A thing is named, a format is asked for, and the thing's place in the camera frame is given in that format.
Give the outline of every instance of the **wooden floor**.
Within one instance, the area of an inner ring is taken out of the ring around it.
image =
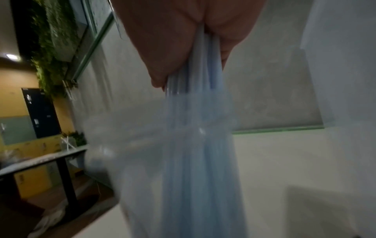
[[[86,175],[81,175],[77,178],[72,180],[73,186],[76,190],[76,193],[80,191],[78,195],[78,199],[80,197],[85,197],[92,194],[100,194],[99,200],[96,203],[97,207],[103,201],[114,200],[114,193],[113,191],[100,184],[96,181],[90,179]],[[46,211],[50,209],[54,209],[58,205],[64,204],[65,200],[65,193],[63,187],[61,185],[56,186],[42,194],[38,194],[32,198],[29,198],[27,201],[46,209]],[[86,212],[85,214],[81,215],[80,217],[76,218],[75,220],[66,223],[64,225],[60,225],[48,230],[45,234],[40,236],[40,238],[70,238],[73,237],[75,234],[80,232],[83,228],[87,225],[92,223],[95,219],[105,213],[110,207],[105,207],[101,209],[96,209],[96,205],[93,207],[93,211]]]

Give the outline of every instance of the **white wall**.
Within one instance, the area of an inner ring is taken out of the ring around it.
[[[0,16],[0,57],[6,57],[5,54],[20,55],[10,0],[0,1]]]
[[[353,235],[325,130],[235,135],[234,143],[251,237]]]

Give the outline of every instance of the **white tabletop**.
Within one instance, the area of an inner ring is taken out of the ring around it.
[[[8,167],[1,169],[0,170],[0,176],[6,175],[6,174],[11,174],[11,173],[14,173],[14,172],[17,172],[17,171],[20,171],[20,170],[24,170],[24,169],[27,169],[29,167],[36,166],[38,164],[45,164],[49,161],[53,161],[53,160],[59,159],[61,157],[67,157],[71,154],[74,154],[74,153],[77,153],[77,152],[80,152],[80,151],[85,151],[85,150],[88,149],[88,147],[89,147],[88,145],[83,145],[83,146],[79,146],[75,149],[70,149],[68,151],[61,151],[61,152],[57,152],[57,153],[46,154],[46,155],[43,155],[41,157],[37,157],[37,158],[26,160],[26,161],[23,161],[23,162],[20,162],[20,163],[12,164]]]
[[[120,205],[116,205],[73,238],[130,238]]]

